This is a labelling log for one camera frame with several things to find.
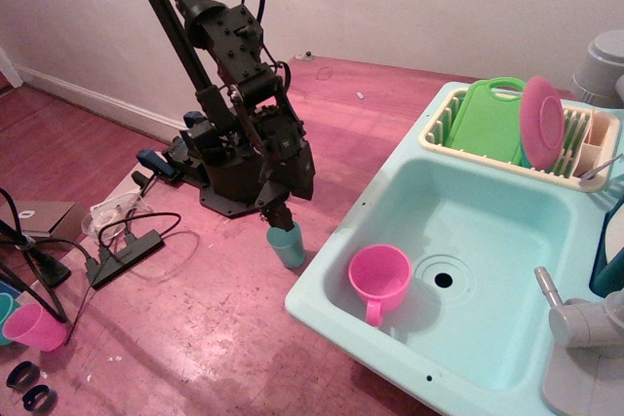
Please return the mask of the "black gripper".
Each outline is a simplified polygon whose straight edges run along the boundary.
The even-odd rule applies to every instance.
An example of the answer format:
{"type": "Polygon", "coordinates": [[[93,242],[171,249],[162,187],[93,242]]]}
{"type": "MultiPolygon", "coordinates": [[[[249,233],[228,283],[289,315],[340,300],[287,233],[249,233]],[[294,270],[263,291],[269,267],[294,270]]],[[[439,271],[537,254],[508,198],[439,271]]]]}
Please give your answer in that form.
{"type": "Polygon", "coordinates": [[[315,167],[309,142],[300,121],[269,119],[259,127],[266,155],[260,171],[262,188],[255,200],[262,218],[286,232],[294,228],[293,215],[284,202],[289,194],[311,200],[314,193],[315,167]],[[277,211],[268,208],[280,203],[277,211]]]}

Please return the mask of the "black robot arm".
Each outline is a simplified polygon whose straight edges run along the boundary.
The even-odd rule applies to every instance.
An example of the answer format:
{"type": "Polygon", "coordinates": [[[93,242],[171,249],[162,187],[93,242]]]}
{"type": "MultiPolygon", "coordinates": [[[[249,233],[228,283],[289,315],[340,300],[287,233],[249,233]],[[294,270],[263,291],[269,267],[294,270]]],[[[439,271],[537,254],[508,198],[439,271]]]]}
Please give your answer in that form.
{"type": "Polygon", "coordinates": [[[315,168],[302,121],[287,96],[290,70],[269,63],[259,17],[215,0],[148,0],[189,76],[201,109],[160,156],[138,159],[200,189],[204,207],[227,217],[255,210],[284,231],[286,201],[309,200],[315,168]]]}

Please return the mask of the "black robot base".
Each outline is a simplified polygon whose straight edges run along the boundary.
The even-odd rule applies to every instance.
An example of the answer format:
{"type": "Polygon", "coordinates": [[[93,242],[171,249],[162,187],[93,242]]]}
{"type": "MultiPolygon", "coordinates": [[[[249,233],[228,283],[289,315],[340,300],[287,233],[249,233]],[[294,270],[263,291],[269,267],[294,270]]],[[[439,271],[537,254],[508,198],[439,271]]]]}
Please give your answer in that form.
{"type": "Polygon", "coordinates": [[[255,206],[262,184],[262,158],[238,127],[221,135],[201,112],[184,115],[186,128],[163,152],[178,178],[199,188],[200,204],[228,218],[263,208],[255,206]]]}

